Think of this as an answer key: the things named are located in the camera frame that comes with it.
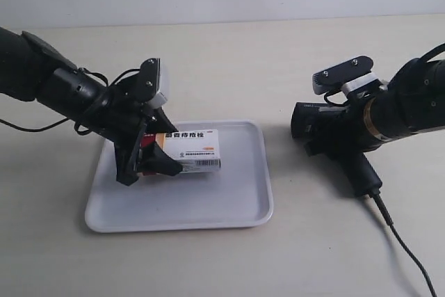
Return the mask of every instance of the plastic tray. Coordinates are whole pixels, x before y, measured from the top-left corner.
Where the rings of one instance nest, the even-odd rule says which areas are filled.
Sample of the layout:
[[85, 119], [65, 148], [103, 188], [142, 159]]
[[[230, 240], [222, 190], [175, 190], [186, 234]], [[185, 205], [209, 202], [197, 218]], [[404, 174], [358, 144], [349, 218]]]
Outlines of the plastic tray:
[[218, 129], [221, 170], [115, 181], [113, 144], [104, 142], [85, 219], [96, 232], [252, 227], [265, 223], [273, 199], [263, 134], [245, 120], [179, 122], [179, 130]]

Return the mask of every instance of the white table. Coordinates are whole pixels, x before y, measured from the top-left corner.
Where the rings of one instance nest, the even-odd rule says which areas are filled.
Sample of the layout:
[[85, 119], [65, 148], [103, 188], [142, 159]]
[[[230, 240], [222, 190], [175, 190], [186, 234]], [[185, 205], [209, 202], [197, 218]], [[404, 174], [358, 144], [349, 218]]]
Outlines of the white table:
[[[335, 166], [293, 143], [289, 123], [297, 101], [321, 100], [313, 73], [365, 54], [390, 79], [445, 41], [445, 16], [31, 31], [110, 78], [161, 57], [171, 72], [171, 120], [257, 121], [275, 213], [246, 230], [94, 234], [83, 212], [100, 137], [77, 136], [72, 123], [43, 134], [1, 126], [2, 296], [429, 296], [417, 267], [398, 245], [391, 249], [393, 238], [345, 197]], [[60, 118], [36, 103], [0, 103], [0, 117], [24, 126]], [[436, 132], [368, 154], [396, 227], [440, 296], [444, 145]]]

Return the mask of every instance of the tray rim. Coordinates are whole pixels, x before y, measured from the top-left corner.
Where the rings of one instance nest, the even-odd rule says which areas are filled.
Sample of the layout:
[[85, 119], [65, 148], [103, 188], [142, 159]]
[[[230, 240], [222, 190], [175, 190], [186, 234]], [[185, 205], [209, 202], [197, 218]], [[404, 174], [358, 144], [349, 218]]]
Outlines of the tray rim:
[[101, 152], [99, 158], [97, 160], [96, 172], [93, 177], [90, 195], [88, 196], [88, 201], [85, 209], [84, 219], [86, 225], [94, 232], [99, 233], [125, 233], [125, 232], [161, 232], [161, 231], [179, 231], [179, 230], [210, 230], [210, 229], [236, 229], [243, 227], [255, 227], [267, 223], [273, 215], [274, 211], [274, 202], [273, 202], [273, 194], [272, 194], [272, 184], [270, 182], [270, 173], [268, 168], [267, 156], [266, 156], [266, 144], [264, 142], [264, 134], [261, 130], [261, 127], [253, 120], [246, 119], [229, 119], [229, 120], [191, 120], [191, 121], [177, 121], [175, 125], [194, 125], [194, 124], [205, 124], [205, 123], [219, 123], [219, 124], [227, 124], [227, 125], [235, 125], [236, 123], [243, 123], [245, 125], [252, 125], [259, 137], [259, 149], [262, 153], [261, 160], [264, 165], [264, 179], [266, 182], [266, 192], [268, 198], [268, 211], [259, 219], [255, 220], [243, 220], [240, 222], [233, 223], [177, 223], [177, 224], [155, 224], [150, 225], [149, 227], [140, 228], [140, 226], [135, 227], [131, 225], [125, 225], [122, 227], [113, 227], [113, 228], [103, 228], [102, 226], [98, 226], [95, 224], [92, 214], [92, 194], [95, 191], [95, 182], [97, 178], [97, 169], [102, 160], [102, 154], [104, 153], [104, 148], [107, 143], [111, 143], [108, 140], [104, 140], [101, 148]]

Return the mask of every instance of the robotic arm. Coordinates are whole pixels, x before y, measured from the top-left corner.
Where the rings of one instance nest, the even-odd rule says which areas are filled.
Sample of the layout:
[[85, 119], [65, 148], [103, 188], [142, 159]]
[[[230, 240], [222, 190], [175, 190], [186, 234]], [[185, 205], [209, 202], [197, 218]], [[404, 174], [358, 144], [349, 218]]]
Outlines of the robotic arm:
[[[431, 61], [440, 45], [405, 64], [385, 84], [371, 71], [373, 61], [360, 56], [313, 76], [314, 92], [326, 104], [296, 104], [294, 138], [306, 138], [308, 155], [337, 160], [355, 195], [378, 194], [380, 178], [362, 152], [382, 144], [445, 126], [445, 61]], [[343, 104], [328, 97], [342, 92]]]
[[109, 85], [105, 76], [78, 68], [39, 37], [0, 28], [0, 93], [25, 102], [36, 99], [66, 116], [64, 121], [75, 121], [79, 135], [93, 131], [114, 142], [120, 183], [133, 184], [145, 170], [166, 175], [182, 171], [156, 144], [140, 148], [146, 133], [177, 131], [162, 110], [168, 75], [158, 58], [127, 70]]

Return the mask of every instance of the barcode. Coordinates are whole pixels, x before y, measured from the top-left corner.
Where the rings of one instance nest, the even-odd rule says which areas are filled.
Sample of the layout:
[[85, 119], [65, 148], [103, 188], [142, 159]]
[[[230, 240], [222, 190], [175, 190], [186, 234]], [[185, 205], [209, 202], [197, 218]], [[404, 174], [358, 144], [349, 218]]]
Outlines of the barcode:
[[213, 159], [213, 160], [197, 160], [196, 166], [217, 166], [220, 164], [219, 159]]

